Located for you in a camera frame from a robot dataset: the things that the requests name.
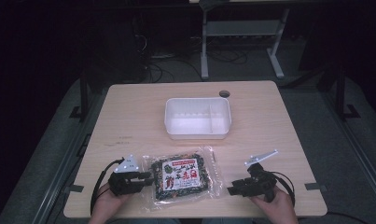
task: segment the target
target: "grommet hole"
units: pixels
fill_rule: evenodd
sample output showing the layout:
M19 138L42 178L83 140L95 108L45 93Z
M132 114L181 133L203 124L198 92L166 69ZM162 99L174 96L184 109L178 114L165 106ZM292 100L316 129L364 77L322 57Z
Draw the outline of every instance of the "grommet hole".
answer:
M220 97L228 98L230 96L230 92L228 92L228 91L220 91L219 95L220 95Z

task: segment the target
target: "hand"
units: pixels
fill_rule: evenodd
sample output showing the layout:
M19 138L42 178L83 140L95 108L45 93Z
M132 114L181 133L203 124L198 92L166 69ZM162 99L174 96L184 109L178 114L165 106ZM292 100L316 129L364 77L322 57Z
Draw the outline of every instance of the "hand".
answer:
M120 207L132 196L132 194L116 196L106 183L98 190L97 202L92 210L89 224L103 224L114 216Z
M250 200L264 212L273 224L298 223L289 195L277 186L274 187L274 195L275 197L271 203L265 202L258 196L252 197Z

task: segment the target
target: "package label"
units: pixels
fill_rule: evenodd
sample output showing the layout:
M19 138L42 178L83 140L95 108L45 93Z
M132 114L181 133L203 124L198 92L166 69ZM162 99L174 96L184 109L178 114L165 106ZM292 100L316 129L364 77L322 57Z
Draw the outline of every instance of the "package label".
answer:
M162 164L163 190L187 189L200 186L196 159L165 161Z

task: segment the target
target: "white tray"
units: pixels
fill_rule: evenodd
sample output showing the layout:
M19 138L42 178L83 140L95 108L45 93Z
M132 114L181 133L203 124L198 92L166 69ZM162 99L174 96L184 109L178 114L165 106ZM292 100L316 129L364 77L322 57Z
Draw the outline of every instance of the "white tray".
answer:
M223 139L231 125L225 98L172 98L165 106L164 124L172 139Z

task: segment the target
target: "seaweed package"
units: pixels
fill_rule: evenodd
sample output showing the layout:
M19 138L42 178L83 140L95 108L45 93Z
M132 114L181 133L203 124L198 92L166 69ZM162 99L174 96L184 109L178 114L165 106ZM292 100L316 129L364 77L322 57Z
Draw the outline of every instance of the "seaweed package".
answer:
M211 147L144 158L154 176L154 186L146 194L149 210L221 196L221 175Z

